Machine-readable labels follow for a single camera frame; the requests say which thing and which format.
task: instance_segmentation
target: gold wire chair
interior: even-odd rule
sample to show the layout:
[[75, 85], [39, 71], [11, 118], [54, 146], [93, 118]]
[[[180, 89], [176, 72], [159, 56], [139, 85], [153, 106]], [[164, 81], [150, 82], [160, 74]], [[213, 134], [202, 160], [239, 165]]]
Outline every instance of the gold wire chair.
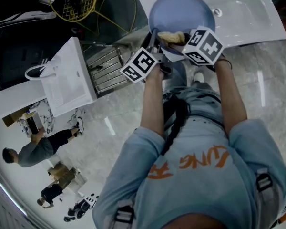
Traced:
[[[129, 31], [127, 31], [126, 29], [124, 29], [123, 27], [121, 27], [120, 25], [118, 25], [117, 23], [113, 22], [111, 19], [107, 18], [106, 16], [104, 16], [103, 14], [100, 13], [100, 10], [101, 10], [102, 5], [104, 4], [105, 0], [102, 1], [100, 8], [99, 8], [99, 11], [97, 11], [95, 9], [96, 1], [97, 0], [81, 0], [81, 2], [80, 2], [80, 5], [81, 5], [80, 14], [78, 14], [75, 11], [75, 8], [71, 4], [69, 4], [67, 1], [65, 1], [64, 7], [63, 7], [62, 12], [60, 14], [54, 9], [51, 0], [49, 0], [49, 3], [50, 3], [51, 8], [53, 9], [53, 11], [55, 12], [55, 14], [58, 17], [60, 17], [61, 19], [65, 20], [65, 21], [68, 21], [68, 22], [76, 22], [79, 25], [81, 25], [82, 27], [84, 27], [85, 29], [91, 31], [92, 33], [94, 33], [96, 35], [100, 35], [99, 16], [102, 16], [103, 18], [105, 18], [106, 20], [108, 20], [112, 24], [116, 25], [117, 27], [119, 27], [121, 30], [123, 30], [126, 33], [130, 33], [133, 30], [134, 22], [135, 22], [136, 15], [137, 15], [137, 1], [136, 0], [133, 0], [134, 1], [134, 16], [133, 16], [133, 22], [131, 24]], [[91, 13], [97, 14], [97, 32], [94, 32], [91, 29], [89, 29], [88, 27], [79, 23], [80, 21], [87, 18], [88, 15]]]

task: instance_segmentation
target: backpack strap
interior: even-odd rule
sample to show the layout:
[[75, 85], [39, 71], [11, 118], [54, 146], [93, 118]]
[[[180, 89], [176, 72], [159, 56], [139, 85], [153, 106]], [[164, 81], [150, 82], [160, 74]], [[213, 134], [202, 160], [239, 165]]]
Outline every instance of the backpack strap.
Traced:
[[118, 209], [113, 216], [107, 216], [104, 221], [106, 229], [136, 229], [136, 220], [131, 199], [118, 202]]
[[283, 193], [279, 186], [273, 183], [268, 173], [268, 168], [262, 168], [257, 171], [256, 189], [256, 228], [269, 229], [280, 212]]

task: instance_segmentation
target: person in gray shirt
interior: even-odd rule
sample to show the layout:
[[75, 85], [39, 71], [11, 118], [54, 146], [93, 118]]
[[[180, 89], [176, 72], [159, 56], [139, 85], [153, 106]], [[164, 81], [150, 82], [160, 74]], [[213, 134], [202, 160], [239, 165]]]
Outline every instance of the person in gray shirt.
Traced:
[[60, 131], [48, 138], [42, 137], [45, 130], [40, 129], [36, 135], [31, 136], [31, 141], [21, 149], [19, 154], [11, 148], [3, 149], [4, 161], [8, 164], [17, 163], [21, 167], [31, 167], [52, 157], [60, 146], [77, 137], [78, 132], [83, 132], [83, 121], [80, 117], [77, 120], [77, 125], [73, 129]]

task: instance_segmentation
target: white sink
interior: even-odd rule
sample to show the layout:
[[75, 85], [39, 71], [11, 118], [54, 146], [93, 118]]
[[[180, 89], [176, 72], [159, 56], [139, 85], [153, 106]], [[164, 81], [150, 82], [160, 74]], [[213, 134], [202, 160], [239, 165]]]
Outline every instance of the white sink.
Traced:
[[[140, 0], [147, 17], [156, 1]], [[271, 0], [204, 1], [212, 10], [222, 12], [221, 17], [214, 16], [215, 33], [225, 47], [286, 39], [283, 24]]]
[[55, 54], [41, 77], [42, 86], [54, 117], [91, 104], [97, 99], [78, 38], [71, 37]]

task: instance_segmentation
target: light blue shirt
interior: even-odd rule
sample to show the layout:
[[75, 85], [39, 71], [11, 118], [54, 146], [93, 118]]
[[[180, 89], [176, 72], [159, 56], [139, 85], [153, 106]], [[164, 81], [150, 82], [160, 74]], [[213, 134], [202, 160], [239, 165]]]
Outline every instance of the light blue shirt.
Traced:
[[[202, 107], [213, 97], [192, 100]], [[212, 111], [216, 116], [218, 105]], [[229, 139], [216, 121], [191, 115], [164, 156], [162, 137], [136, 129], [93, 209], [96, 227], [116, 213], [118, 201], [135, 196], [137, 229], [160, 229], [188, 213], [208, 215], [228, 229], [255, 229], [257, 170], [268, 168], [286, 201], [286, 167], [262, 121], [239, 123]]]

